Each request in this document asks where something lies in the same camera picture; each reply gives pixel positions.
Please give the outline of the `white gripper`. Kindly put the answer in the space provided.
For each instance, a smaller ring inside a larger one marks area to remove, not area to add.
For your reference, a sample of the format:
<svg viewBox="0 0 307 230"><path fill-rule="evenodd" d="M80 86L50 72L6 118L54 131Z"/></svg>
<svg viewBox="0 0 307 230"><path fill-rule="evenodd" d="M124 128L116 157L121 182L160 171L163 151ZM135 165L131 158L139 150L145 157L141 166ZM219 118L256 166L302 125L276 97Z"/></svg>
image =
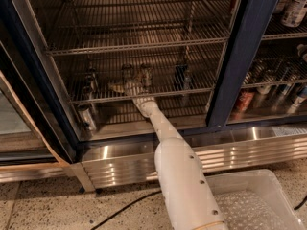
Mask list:
<svg viewBox="0 0 307 230"><path fill-rule="evenodd" d="M108 88L120 94L125 92L127 96L132 97L135 105L154 101L154 97L151 97L143 88L148 86L146 75L138 70L134 78L135 80L128 80L124 85L122 83L110 83Z"/></svg>

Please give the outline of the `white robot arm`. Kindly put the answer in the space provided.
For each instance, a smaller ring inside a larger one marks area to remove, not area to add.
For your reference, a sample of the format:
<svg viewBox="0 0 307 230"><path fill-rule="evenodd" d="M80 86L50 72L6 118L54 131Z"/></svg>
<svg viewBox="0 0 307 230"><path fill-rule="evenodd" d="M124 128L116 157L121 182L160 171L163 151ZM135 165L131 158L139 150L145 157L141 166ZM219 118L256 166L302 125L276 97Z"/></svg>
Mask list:
<svg viewBox="0 0 307 230"><path fill-rule="evenodd" d="M109 87L131 97L153 125L159 140L154 163L173 229L228 230L200 159L162 113L154 97L145 93L142 82L130 69L124 69L122 81Z"/></svg>

